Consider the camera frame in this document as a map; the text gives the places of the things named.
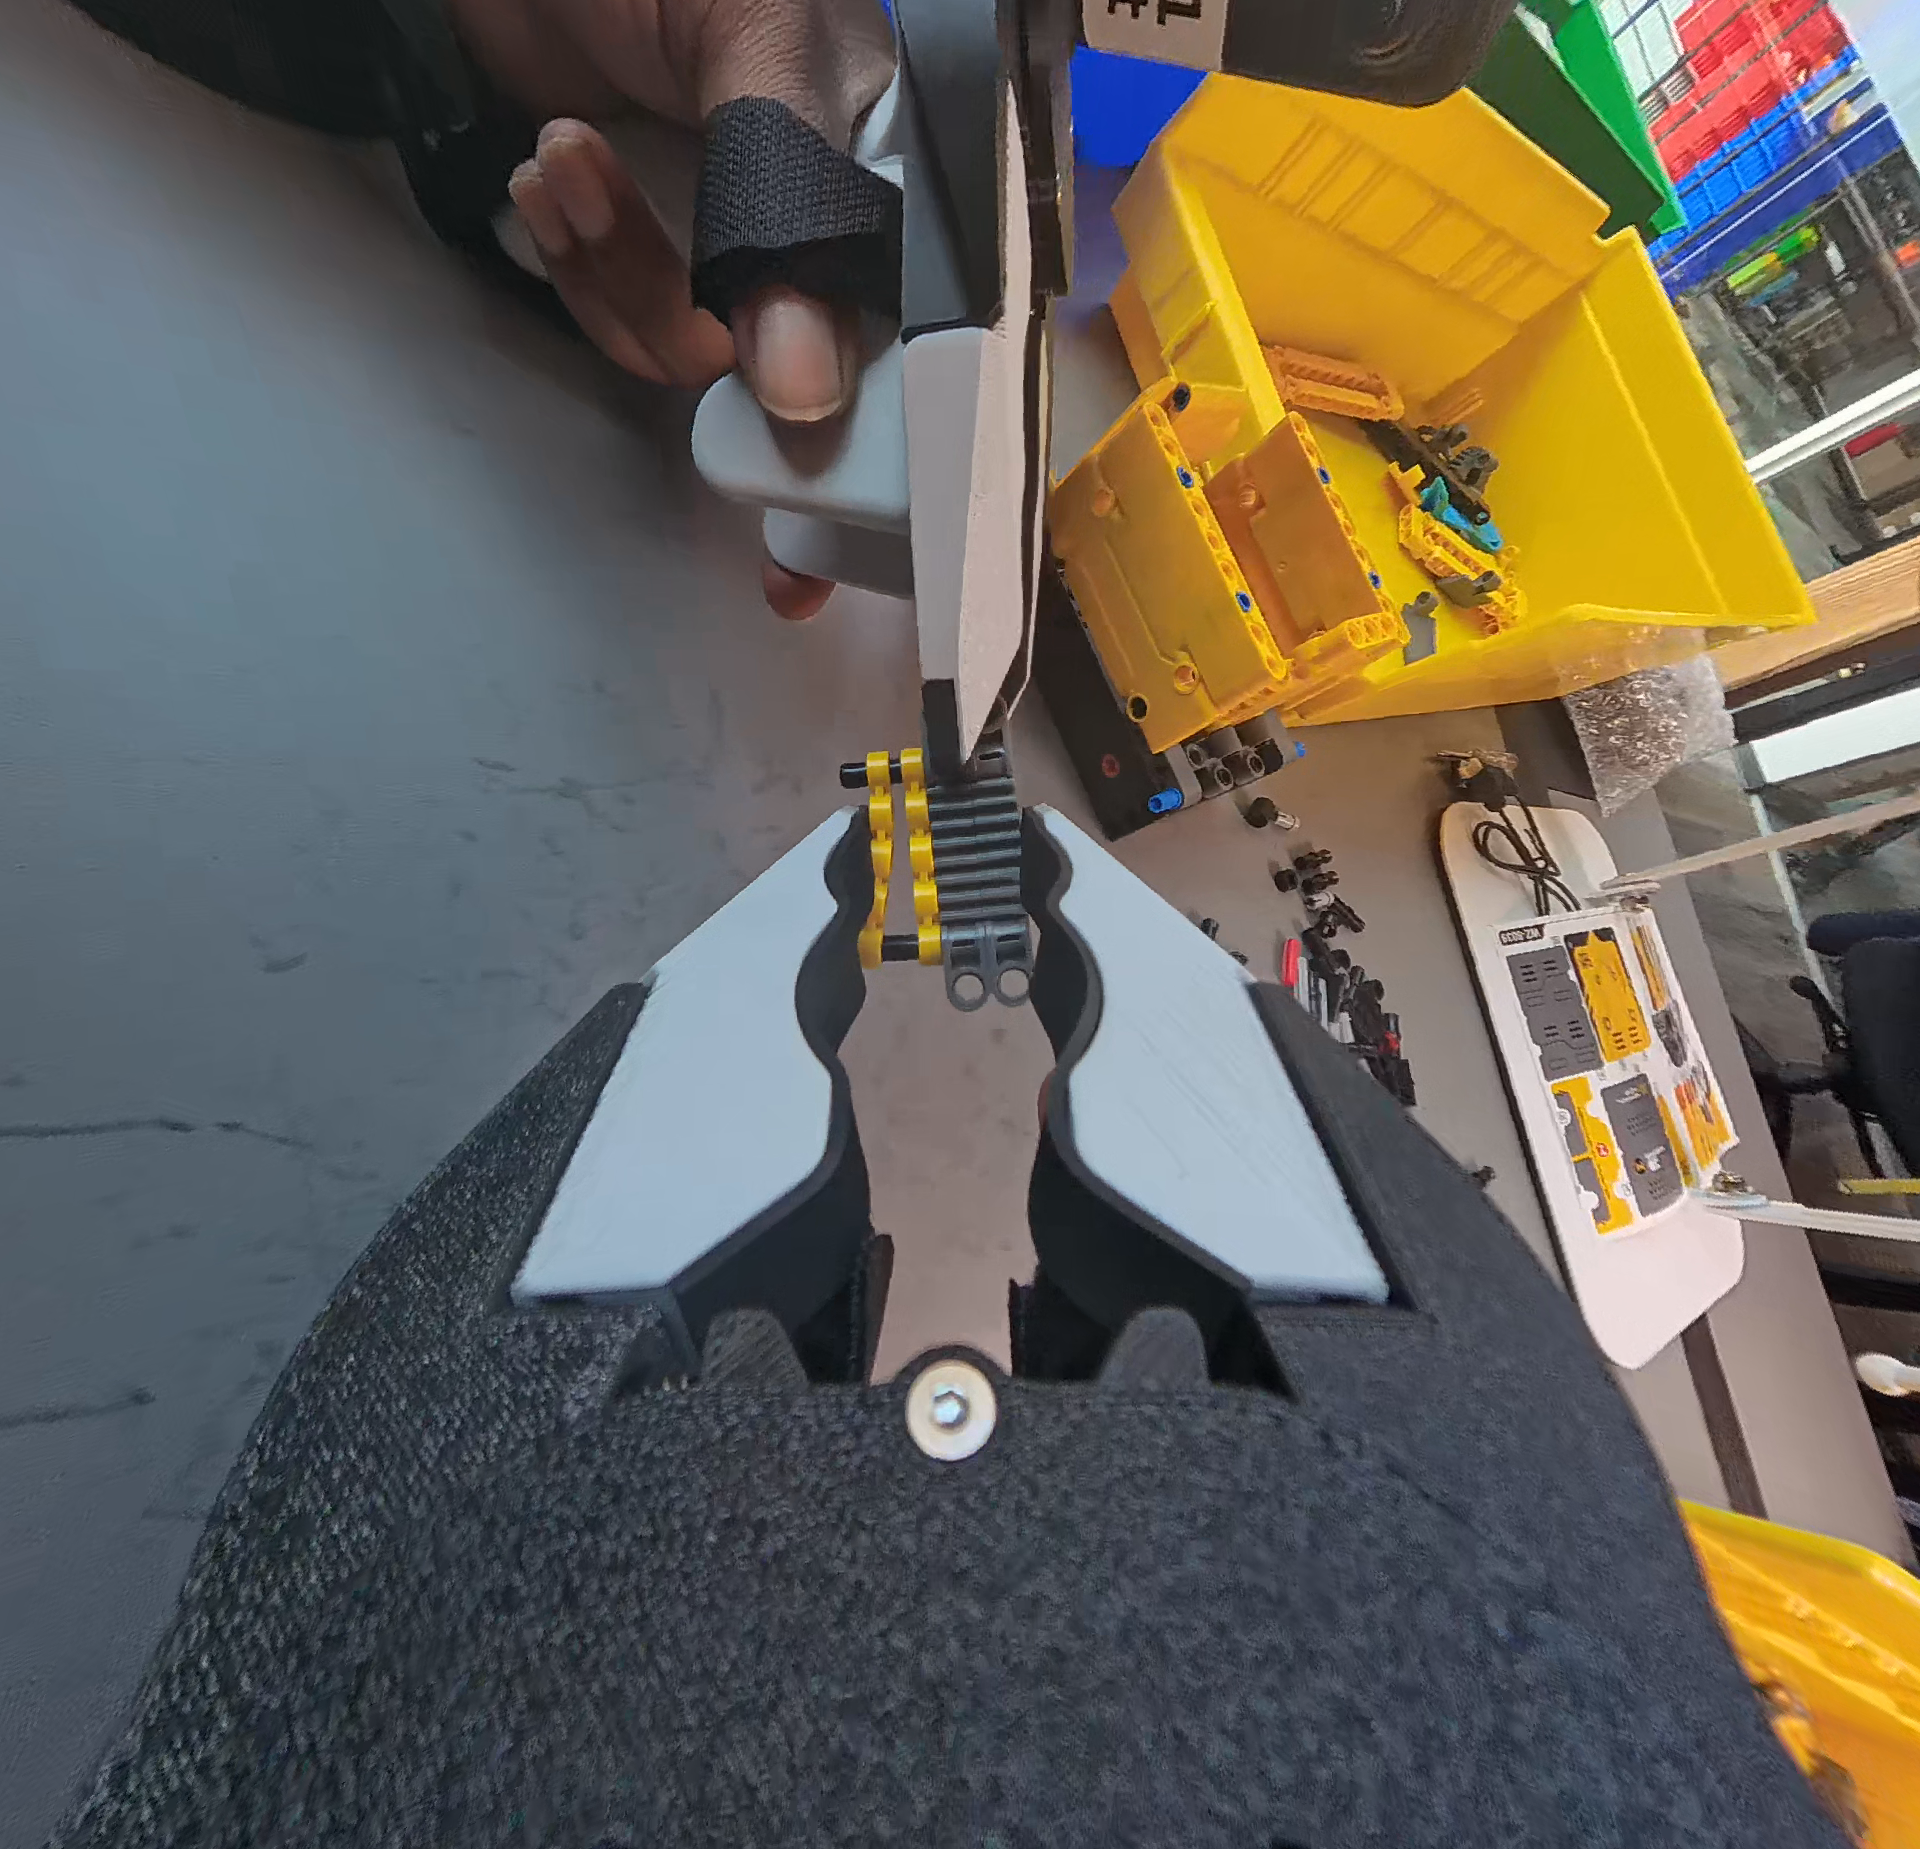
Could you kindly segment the orange lego frame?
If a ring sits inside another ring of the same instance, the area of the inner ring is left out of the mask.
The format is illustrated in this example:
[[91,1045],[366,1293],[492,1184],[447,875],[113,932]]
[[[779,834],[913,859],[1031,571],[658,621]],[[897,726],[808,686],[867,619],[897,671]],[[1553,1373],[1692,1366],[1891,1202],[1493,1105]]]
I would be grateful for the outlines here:
[[1263,343],[1263,356],[1277,393],[1292,411],[1393,425],[1405,415],[1401,389],[1365,365],[1277,343]]

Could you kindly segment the black office chair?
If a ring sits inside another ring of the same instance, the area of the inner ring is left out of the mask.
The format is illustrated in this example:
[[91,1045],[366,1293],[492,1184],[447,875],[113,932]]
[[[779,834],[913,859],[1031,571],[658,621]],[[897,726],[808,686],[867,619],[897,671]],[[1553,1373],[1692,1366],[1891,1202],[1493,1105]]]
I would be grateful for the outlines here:
[[1837,970],[1837,998],[1813,974],[1791,978],[1822,1033],[1822,1057],[1789,1063],[1747,1024],[1736,1033],[1769,1134],[1791,1158],[1793,1107],[1826,1094],[1854,1125],[1870,1175],[1884,1179],[1884,1137],[1910,1177],[1918,1174],[1918,911],[1834,914],[1808,928],[1808,949]]

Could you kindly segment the wooden post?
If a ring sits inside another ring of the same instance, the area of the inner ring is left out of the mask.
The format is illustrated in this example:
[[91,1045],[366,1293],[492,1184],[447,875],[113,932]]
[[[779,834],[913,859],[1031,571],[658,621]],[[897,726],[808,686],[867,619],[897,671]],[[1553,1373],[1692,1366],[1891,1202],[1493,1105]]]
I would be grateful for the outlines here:
[[1715,648],[1722,691],[1769,691],[1918,626],[1918,533],[1810,584],[1813,621]]

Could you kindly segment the pile of small lego pins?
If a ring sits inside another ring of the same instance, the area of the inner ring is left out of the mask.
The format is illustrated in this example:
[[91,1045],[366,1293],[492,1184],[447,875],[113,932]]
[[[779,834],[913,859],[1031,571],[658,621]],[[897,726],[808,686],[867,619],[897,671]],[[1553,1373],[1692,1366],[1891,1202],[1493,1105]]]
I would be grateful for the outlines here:
[[1386,983],[1353,950],[1365,921],[1345,895],[1332,847],[1292,843],[1266,863],[1270,890],[1292,911],[1273,949],[1277,987],[1401,1107],[1419,1105],[1405,1028]]

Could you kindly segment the blue plastic bin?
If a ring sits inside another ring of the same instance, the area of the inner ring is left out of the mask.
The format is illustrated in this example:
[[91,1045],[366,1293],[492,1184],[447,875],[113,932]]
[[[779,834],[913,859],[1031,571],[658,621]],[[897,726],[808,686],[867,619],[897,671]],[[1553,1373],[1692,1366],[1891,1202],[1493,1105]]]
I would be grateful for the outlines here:
[[1080,46],[1071,61],[1074,159],[1129,171],[1203,82],[1195,69]]

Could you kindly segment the yellow lego beam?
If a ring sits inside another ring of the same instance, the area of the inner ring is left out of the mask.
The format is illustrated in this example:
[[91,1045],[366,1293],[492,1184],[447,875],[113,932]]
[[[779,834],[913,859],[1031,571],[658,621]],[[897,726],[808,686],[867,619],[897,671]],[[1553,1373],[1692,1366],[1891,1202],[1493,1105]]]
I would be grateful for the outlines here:
[[867,860],[872,872],[872,906],[859,934],[859,957],[867,973],[883,965],[887,938],[887,904],[895,878],[895,754],[889,751],[871,751],[863,760],[863,780],[867,786],[865,820],[867,820]]
[[913,747],[899,753],[903,813],[905,813],[905,852],[913,875],[914,915],[917,915],[917,950],[925,967],[944,961],[944,932],[939,900],[939,864],[931,828],[931,792],[925,765],[925,751]]

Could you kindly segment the instruction booklet on stand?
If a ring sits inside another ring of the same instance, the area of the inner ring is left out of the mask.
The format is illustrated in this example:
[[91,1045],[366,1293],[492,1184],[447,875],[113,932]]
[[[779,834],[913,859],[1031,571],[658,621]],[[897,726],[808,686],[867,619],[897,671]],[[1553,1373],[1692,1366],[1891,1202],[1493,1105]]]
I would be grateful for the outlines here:
[[[1555,1199],[1544,1186],[1547,1112],[1519,1099],[1518,1081],[1507,1067],[1507,1055],[1519,1029],[1499,1020],[1502,1000],[1493,995],[1493,928],[1616,904],[1647,906],[1658,921],[1655,910],[1658,884],[1623,875],[1596,826],[1574,809],[1456,801],[1442,813],[1437,841],[1463,949],[1496,1041],[1507,1099],[1548,1214],[1555,1254],[1593,1339],[1610,1363],[1625,1370],[1646,1366],[1734,1293],[1745,1274],[1749,1227],[1798,1227],[1917,1243],[1912,1214],[1831,1212],[1769,1195],[1760,1186],[1760,1158],[1739,1153],[1738,1131],[1721,1179],[1686,1192],[1660,1227],[1649,1227],[1620,1243],[1603,1241],[1580,1227],[1572,1204]],[[1670,961],[1722,1085],[1721,1067],[1671,954]]]

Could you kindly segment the yellow black lego model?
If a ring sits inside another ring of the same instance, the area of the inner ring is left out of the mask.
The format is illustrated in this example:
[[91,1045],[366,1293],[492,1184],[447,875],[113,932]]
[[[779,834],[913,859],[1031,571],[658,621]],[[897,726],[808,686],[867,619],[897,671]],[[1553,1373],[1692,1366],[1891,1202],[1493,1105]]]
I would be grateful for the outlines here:
[[1379,452],[1285,404],[1204,460],[1200,396],[1149,387],[1050,495],[1037,681],[1107,839],[1250,797],[1417,648]]

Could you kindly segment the yellow lego connector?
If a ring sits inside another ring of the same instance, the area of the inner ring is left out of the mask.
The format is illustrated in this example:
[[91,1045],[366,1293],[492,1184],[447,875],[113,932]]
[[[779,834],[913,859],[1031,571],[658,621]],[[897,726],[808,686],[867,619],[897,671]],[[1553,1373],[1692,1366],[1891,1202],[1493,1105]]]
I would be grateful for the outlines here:
[[1415,597],[1402,602],[1402,621],[1417,635],[1437,631],[1437,619],[1461,612],[1485,634],[1507,634],[1526,619],[1526,594],[1519,587],[1519,550],[1479,549],[1467,533],[1454,529],[1419,501],[1398,510],[1398,549],[1424,576]]

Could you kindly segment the yellow plastic bin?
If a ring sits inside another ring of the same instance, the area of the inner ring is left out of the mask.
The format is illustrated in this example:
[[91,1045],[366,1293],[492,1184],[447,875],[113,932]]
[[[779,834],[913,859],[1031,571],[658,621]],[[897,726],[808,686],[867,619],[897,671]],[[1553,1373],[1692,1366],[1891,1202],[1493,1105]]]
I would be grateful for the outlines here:
[[1810,621],[1738,442],[1630,234],[1477,94],[1390,107],[1209,76],[1114,208],[1139,396],[1200,389],[1203,458],[1285,408],[1263,343],[1387,376],[1467,425],[1526,619],[1437,619],[1361,711],[1548,699]]
[[1918,1842],[1918,1582],[1824,1535],[1683,1501],[1765,1712],[1852,1844]]

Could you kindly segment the clear bubble wrap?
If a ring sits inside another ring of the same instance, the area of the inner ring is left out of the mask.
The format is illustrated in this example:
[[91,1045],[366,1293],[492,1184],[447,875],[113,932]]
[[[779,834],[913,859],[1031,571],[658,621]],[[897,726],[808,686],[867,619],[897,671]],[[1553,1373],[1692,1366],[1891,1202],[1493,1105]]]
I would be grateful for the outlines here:
[[1736,717],[1712,653],[1628,671],[1562,704],[1608,818],[1675,770],[1736,747]]

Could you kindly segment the stack of red crates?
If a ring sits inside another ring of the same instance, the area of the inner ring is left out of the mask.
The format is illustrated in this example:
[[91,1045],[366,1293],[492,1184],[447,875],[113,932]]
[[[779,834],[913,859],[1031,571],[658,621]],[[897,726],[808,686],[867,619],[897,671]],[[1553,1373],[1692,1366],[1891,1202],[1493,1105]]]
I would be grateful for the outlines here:
[[1666,28],[1673,54],[1646,93],[1646,124],[1671,183],[1856,57],[1831,0],[1690,0]]

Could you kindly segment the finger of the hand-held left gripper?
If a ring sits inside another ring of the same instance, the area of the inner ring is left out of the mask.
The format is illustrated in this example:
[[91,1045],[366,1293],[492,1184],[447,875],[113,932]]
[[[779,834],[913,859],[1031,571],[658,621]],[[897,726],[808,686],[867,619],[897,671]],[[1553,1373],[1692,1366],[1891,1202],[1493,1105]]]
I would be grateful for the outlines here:
[[1004,136],[1004,309],[993,325],[897,339],[832,425],[778,426],[729,376],[699,404],[691,458],[733,505],[907,533],[925,744],[975,751],[1028,664],[1049,460],[1049,304],[1037,294],[1026,147]]
[[907,533],[769,509],[763,520],[763,539],[773,563],[794,576],[914,598]]

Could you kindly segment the stack of blue crates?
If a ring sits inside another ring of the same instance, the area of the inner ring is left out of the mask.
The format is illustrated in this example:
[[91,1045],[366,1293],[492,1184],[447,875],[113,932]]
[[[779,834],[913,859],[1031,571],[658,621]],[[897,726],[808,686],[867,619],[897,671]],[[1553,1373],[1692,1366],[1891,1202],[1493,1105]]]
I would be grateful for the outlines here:
[[1670,292],[1717,278],[1904,147],[1899,118],[1884,103],[1838,133],[1813,133],[1803,114],[1789,105],[1749,128],[1678,185],[1685,223],[1649,248]]

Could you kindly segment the person's left hand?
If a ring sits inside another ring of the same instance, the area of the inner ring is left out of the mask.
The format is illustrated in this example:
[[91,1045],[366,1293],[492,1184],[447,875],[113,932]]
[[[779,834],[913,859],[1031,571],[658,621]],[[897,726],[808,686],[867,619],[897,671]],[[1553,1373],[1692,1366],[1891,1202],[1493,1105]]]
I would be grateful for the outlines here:
[[609,359],[647,382],[736,371],[788,426],[852,401],[861,325],[788,287],[720,325],[691,300],[685,256],[601,124],[647,109],[688,133],[733,99],[773,99],[852,146],[895,80],[879,0],[447,0],[496,85],[542,118],[508,197],[558,296]]

